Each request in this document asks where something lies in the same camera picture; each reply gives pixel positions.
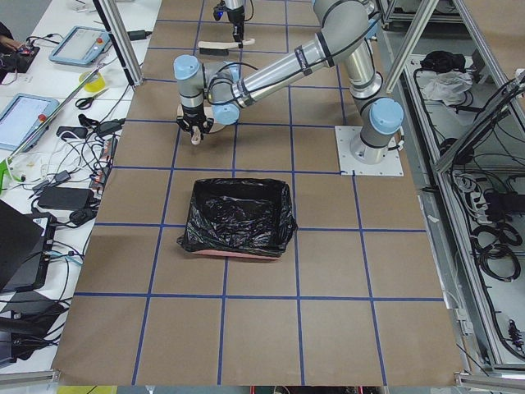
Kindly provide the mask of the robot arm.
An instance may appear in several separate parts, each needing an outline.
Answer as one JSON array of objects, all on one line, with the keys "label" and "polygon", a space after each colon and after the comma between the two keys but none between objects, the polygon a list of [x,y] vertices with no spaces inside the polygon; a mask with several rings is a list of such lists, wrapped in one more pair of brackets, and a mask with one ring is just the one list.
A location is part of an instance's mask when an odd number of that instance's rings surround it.
[{"label": "robot arm", "polygon": [[233,38],[242,44],[244,40],[245,9],[241,0],[225,0],[228,21],[233,25]]},{"label": "robot arm", "polygon": [[180,95],[176,122],[193,144],[199,144],[215,124],[235,124],[241,109],[322,68],[342,64],[363,122],[350,142],[350,152],[368,165],[384,159],[404,111],[384,95],[382,76],[373,63],[366,40],[374,22],[371,7],[365,1],[315,1],[313,11],[321,26],[313,39],[250,76],[241,76],[237,63],[201,63],[192,55],[175,59]]}]

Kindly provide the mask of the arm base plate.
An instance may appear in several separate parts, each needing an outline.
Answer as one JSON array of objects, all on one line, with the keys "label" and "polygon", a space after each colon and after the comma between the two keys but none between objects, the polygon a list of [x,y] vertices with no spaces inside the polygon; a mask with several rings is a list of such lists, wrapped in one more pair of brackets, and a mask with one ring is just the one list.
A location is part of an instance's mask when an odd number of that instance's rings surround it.
[{"label": "arm base plate", "polygon": [[392,137],[383,148],[371,148],[361,140],[361,126],[336,126],[336,146],[343,176],[404,175],[399,147]]}]

